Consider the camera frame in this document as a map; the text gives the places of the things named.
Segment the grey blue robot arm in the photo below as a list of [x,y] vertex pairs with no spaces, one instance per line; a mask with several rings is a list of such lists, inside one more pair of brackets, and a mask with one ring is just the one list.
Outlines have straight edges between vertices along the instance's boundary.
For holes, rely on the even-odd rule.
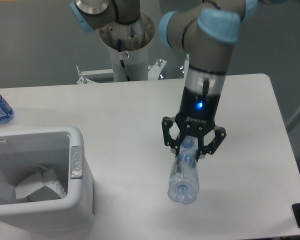
[[141,12],[138,0],[73,0],[85,32],[99,31],[109,48],[114,80],[148,80],[147,47],[155,35],[189,55],[178,113],[164,117],[164,144],[178,155],[186,137],[197,140],[197,159],[214,154],[226,137],[215,115],[241,22],[257,10],[255,0],[202,0],[184,12],[170,11],[158,27]]

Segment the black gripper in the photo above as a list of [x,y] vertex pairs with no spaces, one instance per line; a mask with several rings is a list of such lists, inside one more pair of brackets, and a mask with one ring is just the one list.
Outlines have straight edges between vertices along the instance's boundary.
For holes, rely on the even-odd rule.
[[[203,159],[206,154],[213,155],[216,152],[227,136],[226,129],[215,124],[220,97],[220,94],[203,96],[186,87],[183,89],[179,112],[175,117],[163,117],[161,122],[164,144],[170,147],[170,151],[175,156],[180,153],[184,134],[197,137],[196,159]],[[176,139],[170,134],[170,128],[174,123],[180,130]],[[212,130],[214,138],[208,145],[205,145],[204,136]]]

